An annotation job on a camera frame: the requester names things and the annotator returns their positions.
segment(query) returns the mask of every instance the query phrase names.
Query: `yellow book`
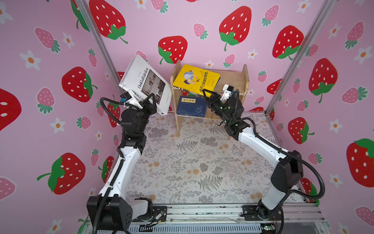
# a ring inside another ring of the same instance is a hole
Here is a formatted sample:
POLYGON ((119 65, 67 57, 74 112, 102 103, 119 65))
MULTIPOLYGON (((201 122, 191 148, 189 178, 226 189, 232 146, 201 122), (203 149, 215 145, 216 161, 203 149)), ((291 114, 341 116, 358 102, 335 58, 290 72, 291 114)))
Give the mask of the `yellow book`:
POLYGON ((203 89, 214 91, 221 75, 190 65, 184 65, 173 82, 173 86, 182 90, 204 96, 203 89))

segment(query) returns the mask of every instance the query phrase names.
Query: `book cover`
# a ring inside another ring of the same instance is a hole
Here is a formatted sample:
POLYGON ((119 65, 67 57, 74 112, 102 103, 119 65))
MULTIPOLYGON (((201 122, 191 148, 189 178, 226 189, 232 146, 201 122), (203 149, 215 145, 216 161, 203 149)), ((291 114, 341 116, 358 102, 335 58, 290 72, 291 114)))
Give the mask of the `book cover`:
POLYGON ((131 60, 119 86, 124 90, 131 89, 140 100, 154 93, 159 114, 168 113, 172 98, 171 85, 140 55, 131 60))
POLYGON ((203 89, 214 91, 220 76, 218 73, 185 64, 175 78, 173 86, 204 96, 203 89))
POLYGON ((201 97, 181 96, 177 107, 177 115, 205 117, 206 101, 201 97))

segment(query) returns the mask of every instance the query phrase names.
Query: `cartoon boy illustration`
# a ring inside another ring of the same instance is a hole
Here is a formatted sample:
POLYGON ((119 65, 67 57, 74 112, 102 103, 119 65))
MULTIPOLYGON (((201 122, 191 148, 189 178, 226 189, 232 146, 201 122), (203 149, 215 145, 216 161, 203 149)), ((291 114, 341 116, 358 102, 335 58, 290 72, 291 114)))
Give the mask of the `cartoon boy illustration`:
POLYGON ((196 82, 199 82, 200 81, 200 79, 198 79, 197 78, 197 76, 193 73, 193 70, 189 70, 188 72, 186 72, 185 74, 184 74, 184 79, 185 79, 185 83, 186 84, 191 84, 191 85, 193 85, 194 83, 196 83, 196 82))

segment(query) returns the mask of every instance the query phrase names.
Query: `white flower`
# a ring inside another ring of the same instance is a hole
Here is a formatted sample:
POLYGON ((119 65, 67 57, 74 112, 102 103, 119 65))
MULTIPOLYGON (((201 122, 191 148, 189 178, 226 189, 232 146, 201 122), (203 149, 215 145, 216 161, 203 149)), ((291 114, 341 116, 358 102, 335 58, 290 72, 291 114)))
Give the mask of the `white flower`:
POLYGON ((339 187, 339 185, 342 185, 343 182, 341 180, 339 180, 339 175, 336 174, 336 175, 333 175, 333 174, 330 174, 330 177, 331 177, 331 180, 330 180, 330 183, 333 183, 335 185, 335 187, 339 187))
POLYGON ((311 3, 309 2, 309 0, 300 1, 299 8, 297 9, 296 13, 297 12, 305 13, 306 8, 309 7, 310 5, 311 3))
POLYGON ((339 225, 339 232, 341 234, 350 234, 348 231, 348 226, 343 226, 340 223, 338 223, 338 225, 339 225))
POLYGON ((91 197, 91 196, 95 196, 95 190, 96 190, 96 188, 92 188, 92 187, 91 187, 91 190, 90 190, 90 192, 87 194, 87 196, 89 196, 89 197, 91 197))
POLYGON ((258 54, 258 53, 256 52, 256 50, 253 49, 252 51, 249 51, 249 52, 248 52, 248 58, 255 59, 255 56, 256 56, 257 54, 258 54))
POLYGON ((362 4, 365 2, 365 0, 356 0, 355 5, 358 3, 359 6, 362 6, 362 4))
POLYGON ((334 122, 330 121, 330 131, 334 130, 336 133, 339 132, 339 129, 343 127, 343 125, 339 124, 339 120, 336 119, 334 122))
POLYGON ((109 74, 109 72, 107 71, 107 72, 105 72, 105 78, 107 79, 107 80, 110 80, 110 74, 109 74))
POLYGON ((289 100, 288 100, 288 99, 284 100, 284 105, 285 105, 286 107, 288 107, 288 104, 289 104, 289 100))
POLYGON ((60 226, 61 221, 62 221, 62 219, 60 219, 59 221, 53 220, 52 227, 50 229, 48 229, 47 234, 50 234, 50 233, 55 234, 55 232, 61 230, 61 226, 60 226))
POLYGON ((209 60, 207 63, 205 63, 205 68, 206 69, 212 69, 213 65, 214 65, 214 63, 212 63, 212 61, 209 60))
POLYGON ((336 37, 338 35, 338 31, 340 30, 341 26, 338 26, 338 23, 334 25, 332 29, 329 30, 330 36, 328 38, 336 37))
POLYGON ((371 46, 366 49, 358 49, 358 55, 353 60, 358 60, 359 64, 363 64, 365 59, 373 57, 373 54, 370 53, 371 46))
POLYGON ((19 54, 23 60, 26 61, 25 66, 26 68, 35 68, 36 70, 39 70, 38 63, 41 62, 40 58, 34 57, 31 50, 27 51, 27 54, 19 54))
POLYGON ((256 92, 256 91, 253 91, 253 89, 251 89, 251 90, 248 92, 248 94, 252 96, 255 92, 256 92))
POLYGON ((71 35, 66 35, 66 33, 62 32, 64 35, 64 39, 62 40, 64 43, 68 44, 69 49, 74 46, 74 42, 71 40, 71 35))
POLYGON ((97 133, 95 134, 96 141, 101 140, 102 139, 101 136, 102 136, 102 133, 99 130, 97 130, 97 133))
POLYGON ((145 4, 147 3, 147 0, 135 0, 135 2, 137 3, 138 9, 139 8, 145 9, 145 4))
POLYGON ((5 3, 3 3, 2 1, 0 1, 0 24, 5 24, 5 20, 13 20, 13 17, 10 16, 10 14, 8 14, 6 11, 6 6, 5 6, 5 3))
POLYGON ((59 131, 63 132, 64 130, 65 121, 60 121, 59 118, 56 118, 55 123, 51 123, 50 126, 55 129, 55 134, 59 131))

